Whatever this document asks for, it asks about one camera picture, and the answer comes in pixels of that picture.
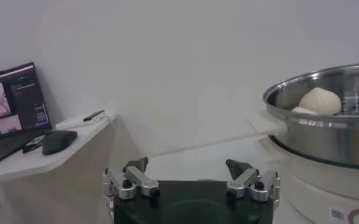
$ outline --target sticker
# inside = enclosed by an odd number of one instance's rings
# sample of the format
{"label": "sticker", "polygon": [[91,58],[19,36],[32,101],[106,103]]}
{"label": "sticker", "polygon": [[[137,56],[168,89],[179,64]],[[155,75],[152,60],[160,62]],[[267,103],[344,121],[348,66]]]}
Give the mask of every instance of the sticker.
{"label": "sticker", "polygon": [[330,219],[334,223],[344,224],[344,212],[341,208],[330,207]]}

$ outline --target computer monitor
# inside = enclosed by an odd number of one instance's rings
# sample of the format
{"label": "computer monitor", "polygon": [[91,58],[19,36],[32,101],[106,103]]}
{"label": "computer monitor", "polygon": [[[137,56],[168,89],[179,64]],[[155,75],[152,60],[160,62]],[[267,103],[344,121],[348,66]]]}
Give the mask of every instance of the computer monitor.
{"label": "computer monitor", "polygon": [[0,138],[50,129],[33,63],[0,72]]}

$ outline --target steamed bun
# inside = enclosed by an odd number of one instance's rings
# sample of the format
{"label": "steamed bun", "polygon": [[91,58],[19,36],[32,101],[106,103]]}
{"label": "steamed bun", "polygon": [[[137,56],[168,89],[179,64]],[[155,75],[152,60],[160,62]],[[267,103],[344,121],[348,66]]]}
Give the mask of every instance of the steamed bun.
{"label": "steamed bun", "polygon": [[335,93],[316,87],[303,96],[299,106],[318,114],[333,115],[341,110],[342,103]]}
{"label": "steamed bun", "polygon": [[314,111],[307,110],[307,109],[302,108],[302,107],[295,107],[295,108],[293,108],[292,112],[305,113],[305,114],[317,114]]}

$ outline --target black screw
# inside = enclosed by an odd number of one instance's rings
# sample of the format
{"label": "black screw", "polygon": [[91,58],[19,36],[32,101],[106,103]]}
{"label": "black screw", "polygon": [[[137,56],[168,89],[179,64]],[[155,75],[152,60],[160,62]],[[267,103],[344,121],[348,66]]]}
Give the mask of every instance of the black screw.
{"label": "black screw", "polygon": [[156,199],[160,196],[160,190],[159,189],[152,189],[151,190],[151,198]]}
{"label": "black screw", "polygon": [[260,181],[258,181],[258,182],[256,182],[255,183],[255,189],[256,190],[263,190],[265,188],[265,184],[263,183],[263,182],[260,182]]}
{"label": "black screw", "polygon": [[236,192],[234,192],[234,191],[227,191],[226,196],[227,196],[228,202],[230,202],[230,203],[235,202],[235,200],[236,200]]}
{"label": "black screw", "polygon": [[130,180],[123,181],[123,188],[130,188],[132,187],[132,182]]}

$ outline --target white electric steamer base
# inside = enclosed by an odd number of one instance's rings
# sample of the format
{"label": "white electric steamer base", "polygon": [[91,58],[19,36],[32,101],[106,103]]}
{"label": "white electric steamer base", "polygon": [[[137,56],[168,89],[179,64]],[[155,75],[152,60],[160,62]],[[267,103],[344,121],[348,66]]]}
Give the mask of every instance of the white electric steamer base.
{"label": "white electric steamer base", "polygon": [[359,224],[359,170],[297,156],[267,136],[260,140],[269,163],[278,163],[285,197],[317,224]]}

